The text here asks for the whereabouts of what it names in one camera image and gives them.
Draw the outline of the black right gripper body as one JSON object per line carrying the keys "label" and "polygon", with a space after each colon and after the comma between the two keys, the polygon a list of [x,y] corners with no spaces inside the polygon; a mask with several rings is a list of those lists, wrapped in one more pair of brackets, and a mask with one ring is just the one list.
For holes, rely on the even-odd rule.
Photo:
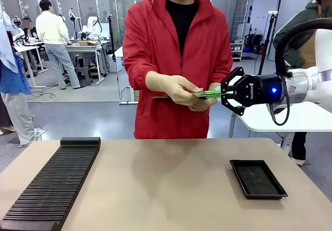
{"label": "black right gripper body", "polygon": [[242,105],[273,104],[282,98],[282,80],[275,74],[245,75],[242,78]]}

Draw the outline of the person's left hand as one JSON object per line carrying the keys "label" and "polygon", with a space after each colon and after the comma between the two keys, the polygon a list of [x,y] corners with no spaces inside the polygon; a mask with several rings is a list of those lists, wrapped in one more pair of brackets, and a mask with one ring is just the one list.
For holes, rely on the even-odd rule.
{"label": "person's left hand", "polygon": [[[220,83],[214,82],[209,85],[209,90],[215,90],[220,86]],[[189,109],[194,112],[204,112],[206,110],[209,110],[211,106],[216,104],[216,99],[201,99],[197,98],[194,103],[189,106]]]}

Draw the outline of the person's right hand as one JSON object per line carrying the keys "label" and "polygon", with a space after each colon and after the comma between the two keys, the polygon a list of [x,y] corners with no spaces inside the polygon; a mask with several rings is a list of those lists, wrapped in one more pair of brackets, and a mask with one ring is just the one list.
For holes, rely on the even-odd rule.
{"label": "person's right hand", "polygon": [[198,98],[192,93],[202,92],[185,77],[179,75],[163,75],[150,71],[145,77],[146,87],[150,91],[164,92],[173,102],[179,105],[193,106]]}

